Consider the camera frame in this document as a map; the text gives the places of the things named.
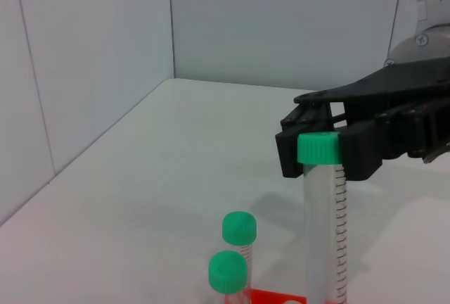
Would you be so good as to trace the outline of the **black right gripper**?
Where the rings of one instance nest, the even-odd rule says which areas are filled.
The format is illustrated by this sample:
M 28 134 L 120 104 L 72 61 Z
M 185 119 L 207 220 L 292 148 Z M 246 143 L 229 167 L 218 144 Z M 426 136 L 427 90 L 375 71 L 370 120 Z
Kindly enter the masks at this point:
M 404 154 L 424 161 L 449 142 L 449 59 L 393 64 L 354 83 L 295 98 L 342 103 L 339 147 L 350 181 L 364 181 Z

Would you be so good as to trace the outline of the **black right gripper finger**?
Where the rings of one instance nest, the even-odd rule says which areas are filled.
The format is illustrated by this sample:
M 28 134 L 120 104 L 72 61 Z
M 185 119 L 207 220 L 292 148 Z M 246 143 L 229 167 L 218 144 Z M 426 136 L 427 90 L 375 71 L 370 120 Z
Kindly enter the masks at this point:
M 327 103 L 296 106 L 281 120 L 282 131 L 275 136 L 282 175 L 297 178 L 303 173 L 303 165 L 297 160 L 297 138 L 310 132 L 333 131 L 332 114 Z

